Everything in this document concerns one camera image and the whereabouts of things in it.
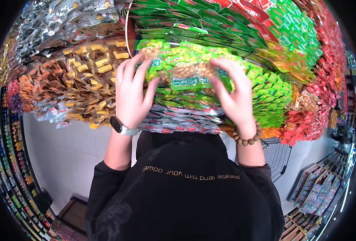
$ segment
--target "black smartwatch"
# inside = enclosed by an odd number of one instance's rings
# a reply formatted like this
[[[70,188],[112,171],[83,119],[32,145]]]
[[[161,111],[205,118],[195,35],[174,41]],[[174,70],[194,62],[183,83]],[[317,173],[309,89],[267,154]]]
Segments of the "black smartwatch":
[[[125,136],[135,136],[138,134],[139,129],[130,129],[122,125],[115,116],[110,118],[110,124],[117,133]]]

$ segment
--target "right hand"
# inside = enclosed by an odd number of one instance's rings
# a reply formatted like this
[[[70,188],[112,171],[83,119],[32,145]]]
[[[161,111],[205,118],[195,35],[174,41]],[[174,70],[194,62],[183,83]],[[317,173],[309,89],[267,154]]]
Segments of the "right hand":
[[[209,78],[225,114],[237,125],[239,137],[244,140],[253,138],[257,128],[253,116],[252,84],[250,80],[244,74],[243,69],[233,60],[221,57],[211,59],[209,64],[227,71],[234,81],[235,92],[229,94],[218,77],[211,76]]]

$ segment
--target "peanuts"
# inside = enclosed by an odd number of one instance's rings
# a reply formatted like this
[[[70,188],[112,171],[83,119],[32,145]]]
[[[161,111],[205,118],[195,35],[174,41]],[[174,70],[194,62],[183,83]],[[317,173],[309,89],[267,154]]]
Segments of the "peanuts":
[[[215,69],[209,63],[198,63],[198,72],[201,77],[207,78],[215,74]]]
[[[216,96],[216,92],[215,92],[214,89],[206,88],[206,89],[203,89],[203,90],[207,95]]]
[[[144,59],[147,59],[148,56],[150,56],[152,59],[155,59],[156,57],[159,56],[161,49],[159,47],[150,47],[150,48],[140,49],[139,51],[144,53],[145,55]]]
[[[161,77],[163,86],[170,86],[170,77],[164,70],[157,70],[158,76]]]
[[[195,66],[193,64],[181,64],[174,67],[174,78],[183,79],[191,77],[195,74]]]

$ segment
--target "floor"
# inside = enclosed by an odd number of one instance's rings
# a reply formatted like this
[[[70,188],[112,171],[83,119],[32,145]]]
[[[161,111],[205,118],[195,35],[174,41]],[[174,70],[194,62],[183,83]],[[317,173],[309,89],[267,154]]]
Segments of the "floor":
[[[36,179],[42,189],[54,200],[55,214],[63,209],[70,197],[87,201],[94,175],[94,166],[103,161],[111,129],[91,129],[86,123],[73,122],[64,129],[55,129],[56,123],[38,122],[31,114],[24,114],[24,134],[28,154]],[[132,141],[132,166],[136,163],[135,149],[138,136]],[[223,135],[230,160],[235,159],[235,142]],[[334,140],[325,134],[314,142],[297,142],[292,148],[286,172],[274,183],[286,214],[293,207],[286,201],[299,170],[321,160],[333,150]]]

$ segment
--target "wrist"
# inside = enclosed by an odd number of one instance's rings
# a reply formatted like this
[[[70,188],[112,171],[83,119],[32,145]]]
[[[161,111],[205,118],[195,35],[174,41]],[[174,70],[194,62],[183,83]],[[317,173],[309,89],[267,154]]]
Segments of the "wrist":
[[[257,133],[257,126],[255,124],[255,119],[243,123],[237,124],[238,136],[243,140],[252,139]]]

